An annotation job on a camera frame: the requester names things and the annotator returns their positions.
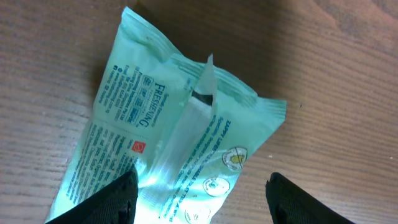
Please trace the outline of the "mint green wipes pack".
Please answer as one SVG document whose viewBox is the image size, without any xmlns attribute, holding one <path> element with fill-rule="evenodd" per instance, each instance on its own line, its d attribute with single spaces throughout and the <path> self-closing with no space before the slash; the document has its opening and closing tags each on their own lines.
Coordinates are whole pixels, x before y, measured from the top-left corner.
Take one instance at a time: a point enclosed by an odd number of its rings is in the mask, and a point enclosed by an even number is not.
<svg viewBox="0 0 398 224">
<path fill-rule="evenodd" d="M 93 112 L 47 218 L 134 170 L 136 223 L 209 223 L 247 159 L 284 122 L 286 106 L 261 98 L 211 60 L 186 58 L 125 8 Z"/>
</svg>

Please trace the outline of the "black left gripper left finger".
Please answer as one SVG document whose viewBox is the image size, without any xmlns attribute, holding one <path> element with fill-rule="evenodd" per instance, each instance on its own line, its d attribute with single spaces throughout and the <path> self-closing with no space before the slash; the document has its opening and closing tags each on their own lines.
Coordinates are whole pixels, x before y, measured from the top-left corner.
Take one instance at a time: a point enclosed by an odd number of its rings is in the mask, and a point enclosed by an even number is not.
<svg viewBox="0 0 398 224">
<path fill-rule="evenodd" d="M 133 224 L 138 197 L 137 184 L 137 172 L 130 170 L 46 224 Z"/>
</svg>

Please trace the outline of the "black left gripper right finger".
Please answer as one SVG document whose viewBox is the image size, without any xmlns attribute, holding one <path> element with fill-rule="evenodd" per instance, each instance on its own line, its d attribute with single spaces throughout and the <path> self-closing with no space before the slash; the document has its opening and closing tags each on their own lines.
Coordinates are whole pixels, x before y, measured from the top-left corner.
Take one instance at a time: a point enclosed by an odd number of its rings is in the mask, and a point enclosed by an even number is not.
<svg viewBox="0 0 398 224">
<path fill-rule="evenodd" d="M 274 224 L 353 224 L 278 172 L 266 182 L 266 199 Z"/>
</svg>

